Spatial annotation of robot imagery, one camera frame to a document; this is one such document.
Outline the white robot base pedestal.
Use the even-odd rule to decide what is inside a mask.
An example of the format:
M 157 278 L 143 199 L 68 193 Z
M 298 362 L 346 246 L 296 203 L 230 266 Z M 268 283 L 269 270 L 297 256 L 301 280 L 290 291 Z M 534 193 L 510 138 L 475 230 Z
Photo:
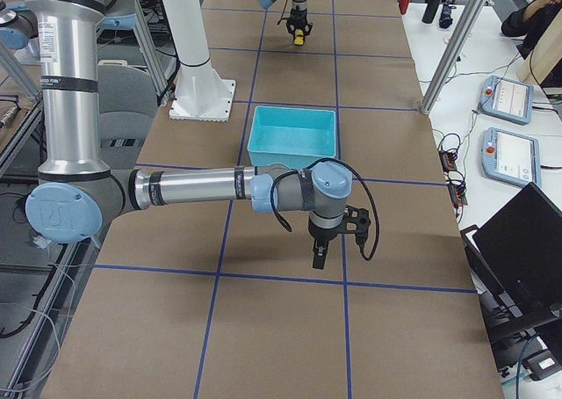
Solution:
M 213 68 L 199 0 L 162 0 L 180 69 L 169 116 L 174 120 L 229 119 L 236 82 Z

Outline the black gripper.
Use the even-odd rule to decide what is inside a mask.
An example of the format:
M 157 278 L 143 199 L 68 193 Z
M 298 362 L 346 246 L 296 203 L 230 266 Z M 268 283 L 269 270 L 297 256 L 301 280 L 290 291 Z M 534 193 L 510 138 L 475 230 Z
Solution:
M 309 36 L 313 29 L 313 24 L 306 22 L 306 11 L 299 7 L 292 7 L 290 17 L 285 21 L 286 30 L 291 35 L 294 34 L 294 26 L 304 26 L 305 36 Z
M 340 233 L 343 214 L 334 217 L 323 217 L 315 212 L 308 216 L 308 232 L 317 242 L 329 242 Z

